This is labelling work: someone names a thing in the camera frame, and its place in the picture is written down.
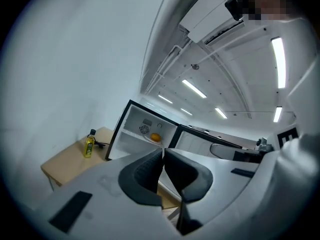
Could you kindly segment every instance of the black pad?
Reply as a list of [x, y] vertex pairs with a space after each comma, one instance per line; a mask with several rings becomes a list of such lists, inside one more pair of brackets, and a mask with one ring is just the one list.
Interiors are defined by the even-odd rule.
[[168, 148], [164, 150], [164, 169], [185, 203], [201, 200], [213, 182], [207, 167]]
[[157, 188], [163, 166], [162, 149], [159, 148], [124, 167], [118, 177], [119, 186], [140, 205], [162, 206]]
[[190, 219], [186, 204], [181, 204], [180, 215], [176, 225], [177, 230], [185, 236], [202, 227], [203, 225], [196, 219]]
[[246, 153], [246, 152], [242, 153], [242, 152], [235, 151], [233, 156], [233, 161], [260, 164], [263, 158], [264, 156], [261, 154], [252, 154], [252, 153]]
[[234, 168], [231, 171], [232, 174], [238, 174], [244, 177], [248, 177], [248, 178], [253, 178], [255, 176], [255, 172], [254, 171], [250, 171], [250, 170], [242, 170], [239, 168]]
[[82, 210], [86, 207], [91, 197], [91, 193], [82, 191], [77, 192], [49, 221], [49, 223], [62, 232], [67, 233], [75, 223]]

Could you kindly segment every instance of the white wall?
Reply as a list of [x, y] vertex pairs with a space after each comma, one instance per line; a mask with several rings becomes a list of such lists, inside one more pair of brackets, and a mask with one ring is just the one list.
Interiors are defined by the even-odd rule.
[[306, 74], [288, 96], [301, 134], [320, 133], [320, 57], [314, 60]]
[[50, 195], [40, 165], [86, 135], [113, 129], [139, 87], [162, 0], [34, 0], [1, 60], [1, 165], [15, 197]]

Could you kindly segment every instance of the yellow bottle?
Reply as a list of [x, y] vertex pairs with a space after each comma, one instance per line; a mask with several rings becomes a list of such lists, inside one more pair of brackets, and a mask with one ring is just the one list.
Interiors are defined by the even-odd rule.
[[94, 145], [95, 145], [95, 134], [96, 134], [96, 130], [91, 129], [90, 134], [88, 135], [85, 142], [85, 148], [84, 148], [84, 154], [83, 154], [85, 158], [90, 158], [92, 156], [92, 152], [94, 150]]

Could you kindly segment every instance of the ceiling light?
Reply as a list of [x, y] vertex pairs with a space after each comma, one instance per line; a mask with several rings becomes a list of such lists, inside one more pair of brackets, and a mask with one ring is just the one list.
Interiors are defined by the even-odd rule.
[[172, 104], [172, 102], [171, 102], [170, 100], [166, 99], [165, 97], [162, 97], [161, 95], [158, 95], [158, 96], [159, 96], [161, 99], [165, 100], [166, 102], [169, 102], [169, 103]]
[[198, 88], [196, 88], [195, 86], [193, 86], [191, 83], [189, 83], [186, 79], [182, 81], [182, 83], [184, 83], [186, 86], [188, 86], [190, 89], [192, 89], [194, 92], [196, 92], [197, 94], [199, 94], [202, 98], [206, 98], [207, 96], [204, 95], [201, 91], [199, 91]]
[[273, 119], [274, 123], [278, 123], [280, 115], [281, 115], [281, 111], [282, 111], [282, 106], [277, 106], [276, 110], [275, 110], [274, 119]]
[[226, 115], [220, 110], [220, 108], [215, 108], [215, 110], [224, 118], [227, 119]]
[[271, 40], [278, 70], [278, 88], [286, 87], [286, 57], [281, 37]]
[[184, 110], [183, 108], [181, 108], [182, 111], [186, 112], [187, 114], [189, 114], [190, 116], [192, 116], [191, 113], [189, 113], [188, 111]]

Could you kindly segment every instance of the wooden table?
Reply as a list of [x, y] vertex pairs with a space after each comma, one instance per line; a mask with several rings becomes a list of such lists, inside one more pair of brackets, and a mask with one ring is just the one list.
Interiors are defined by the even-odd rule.
[[[98, 142], [110, 143], [113, 134], [113, 130], [102, 127], [96, 131], [95, 139]], [[103, 149], [95, 146], [91, 158], [85, 158], [83, 152], [86, 139], [87, 136], [83, 137], [41, 165], [41, 169], [48, 176], [53, 189], [66, 184], [93, 166], [107, 163], [105, 156], [109, 145], [106, 145]], [[157, 194], [162, 197], [164, 209], [180, 206], [180, 202], [171, 197], [161, 187], [158, 187]]]

